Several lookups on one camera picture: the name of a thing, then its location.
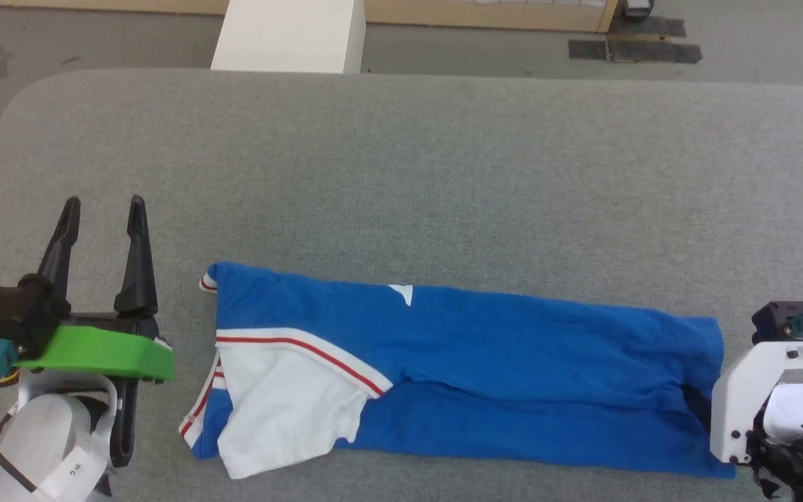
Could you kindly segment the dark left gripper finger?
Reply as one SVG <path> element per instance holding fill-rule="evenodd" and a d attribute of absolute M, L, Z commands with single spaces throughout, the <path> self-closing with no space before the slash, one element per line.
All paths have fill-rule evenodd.
<path fill-rule="evenodd" d="M 49 298 L 55 314 L 70 314 L 67 300 L 71 248 L 79 237 L 81 202 L 73 196 L 66 200 L 51 239 L 45 249 L 38 274 L 49 283 Z"/>
<path fill-rule="evenodd" d="M 127 235 L 130 251 L 120 292 L 114 299 L 114 310 L 121 317 L 154 317 L 158 312 L 158 295 L 153 267 L 151 235 L 146 201 L 134 195 L 130 202 Z"/>

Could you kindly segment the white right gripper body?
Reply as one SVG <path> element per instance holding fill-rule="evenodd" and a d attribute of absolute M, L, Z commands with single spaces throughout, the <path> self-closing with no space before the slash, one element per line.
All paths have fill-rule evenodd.
<path fill-rule="evenodd" d="M 803 341 L 763 341 L 756 344 L 719 377 L 712 393 L 710 451 L 731 464 L 749 464 L 748 433 L 756 416 L 774 396 L 772 410 L 763 413 L 761 431 L 772 426 L 772 438 L 791 443 L 803 435 L 803 384 L 777 390 L 781 376 L 803 370 Z"/>

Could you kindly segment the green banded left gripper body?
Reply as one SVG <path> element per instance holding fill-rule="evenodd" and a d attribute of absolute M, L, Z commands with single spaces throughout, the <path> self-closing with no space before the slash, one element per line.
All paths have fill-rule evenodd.
<path fill-rule="evenodd" d="M 84 314 L 64 321 L 42 356 L 18 366 L 20 406 L 49 393 L 108 393 L 98 424 L 109 463 L 124 468 L 136 442 L 138 384 L 173 379 L 176 357 L 154 317 Z"/>

